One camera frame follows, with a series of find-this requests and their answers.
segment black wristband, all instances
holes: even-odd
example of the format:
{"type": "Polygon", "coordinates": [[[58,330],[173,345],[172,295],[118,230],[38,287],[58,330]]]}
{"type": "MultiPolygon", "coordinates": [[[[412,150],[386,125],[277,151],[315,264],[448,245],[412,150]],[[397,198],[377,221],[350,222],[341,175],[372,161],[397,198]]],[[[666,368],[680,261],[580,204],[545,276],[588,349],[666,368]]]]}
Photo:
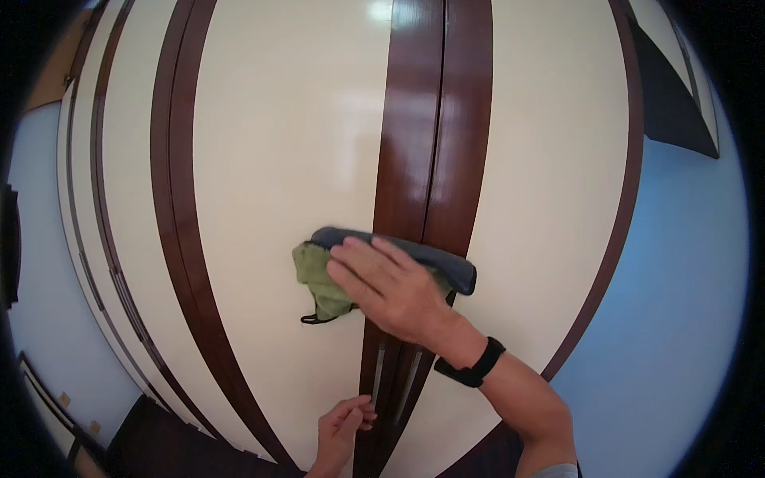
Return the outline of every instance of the black wristband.
{"type": "Polygon", "coordinates": [[[494,368],[496,361],[500,359],[504,352],[505,347],[499,340],[489,337],[489,343],[486,345],[486,350],[484,350],[483,355],[480,356],[476,364],[471,368],[466,367],[464,369],[456,370],[453,366],[449,365],[446,360],[438,357],[433,369],[463,385],[477,389],[483,385],[483,378],[494,368]]]}

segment gray cloth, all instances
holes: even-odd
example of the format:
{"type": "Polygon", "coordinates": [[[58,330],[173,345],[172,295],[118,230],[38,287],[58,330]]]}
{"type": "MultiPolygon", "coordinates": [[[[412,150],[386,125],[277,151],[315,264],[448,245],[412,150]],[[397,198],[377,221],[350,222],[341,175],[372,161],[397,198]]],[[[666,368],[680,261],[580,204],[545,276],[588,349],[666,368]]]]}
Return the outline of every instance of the gray cloth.
{"type": "Polygon", "coordinates": [[[531,478],[578,478],[579,472],[576,465],[571,463],[561,463],[545,468],[531,478]]]}

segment vertical handle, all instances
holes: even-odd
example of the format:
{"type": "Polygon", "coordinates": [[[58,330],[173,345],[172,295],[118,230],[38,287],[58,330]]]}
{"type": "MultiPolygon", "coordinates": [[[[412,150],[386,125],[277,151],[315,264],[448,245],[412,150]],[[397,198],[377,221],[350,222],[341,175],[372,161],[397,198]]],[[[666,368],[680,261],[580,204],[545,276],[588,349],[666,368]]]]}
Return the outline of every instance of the vertical handle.
{"type": "Polygon", "coordinates": [[[417,375],[417,368],[420,366],[420,360],[422,360],[422,348],[417,348],[415,359],[412,360],[412,365],[409,367],[409,375],[406,377],[406,385],[404,385],[404,393],[399,402],[399,409],[396,411],[396,417],[393,419],[393,426],[397,426],[401,420],[401,415],[404,413],[404,407],[409,399],[409,393],[412,392],[412,383],[415,381],[417,375]]]}
{"type": "Polygon", "coordinates": [[[383,378],[383,362],[385,360],[385,342],[381,342],[377,350],[377,363],[375,365],[375,385],[372,389],[372,406],[377,405],[377,395],[380,391],[380,380],[383,378]]]}

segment white wall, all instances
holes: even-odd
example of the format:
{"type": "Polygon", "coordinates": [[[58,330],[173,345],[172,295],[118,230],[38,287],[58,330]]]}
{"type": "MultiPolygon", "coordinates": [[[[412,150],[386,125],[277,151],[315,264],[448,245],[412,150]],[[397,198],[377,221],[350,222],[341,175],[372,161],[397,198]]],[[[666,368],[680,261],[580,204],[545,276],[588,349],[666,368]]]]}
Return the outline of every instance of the white wall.
{"type": "Polygon", "coordinates": [[[588,478],[669,475],[721,387],[744,306],[741,165],[715,97],[720,159],[645,140],[635,214],[605,298],[552,385],[588,478]]]}
{"type": "Polygon", "coordinates": [[[61,225],[56,180],[60,103],[29,112],[18,126],[8,182],[18,191],[21,282],[8,311],[16,352],[24,350],[51,393],[107,446],[141,392],[98,328],[75,276],[61,225]]]}

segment forearm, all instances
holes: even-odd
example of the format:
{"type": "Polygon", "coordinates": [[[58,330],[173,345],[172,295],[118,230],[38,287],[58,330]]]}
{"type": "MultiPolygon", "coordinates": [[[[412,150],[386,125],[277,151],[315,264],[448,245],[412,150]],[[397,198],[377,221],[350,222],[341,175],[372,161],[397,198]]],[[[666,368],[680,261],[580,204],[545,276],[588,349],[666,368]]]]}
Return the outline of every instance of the forearm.
{"type": "MultiPolygon", "coordinates": [[[[487,338],[456,313],[442,317],[440,324],[432,342],[424,345],[455,369],[475,365],[487,338]]],[[[565,403],[538,373],[509,353],[500,357],[479,390],[524,442],[571,434],[565,403]]]]}

